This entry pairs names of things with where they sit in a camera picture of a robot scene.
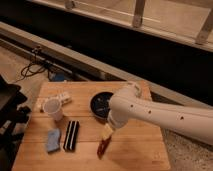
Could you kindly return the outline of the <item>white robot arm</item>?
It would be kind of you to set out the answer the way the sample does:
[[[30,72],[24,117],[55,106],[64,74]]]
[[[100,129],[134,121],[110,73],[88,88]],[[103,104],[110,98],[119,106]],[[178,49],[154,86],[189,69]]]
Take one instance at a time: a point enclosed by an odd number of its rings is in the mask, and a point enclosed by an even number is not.
[[[138,83],[127,82],[113,94],[109,101],[108,123],[102,132],[103,140],[134,118],[213,145],[213,109],[143,100],[141,92]]]

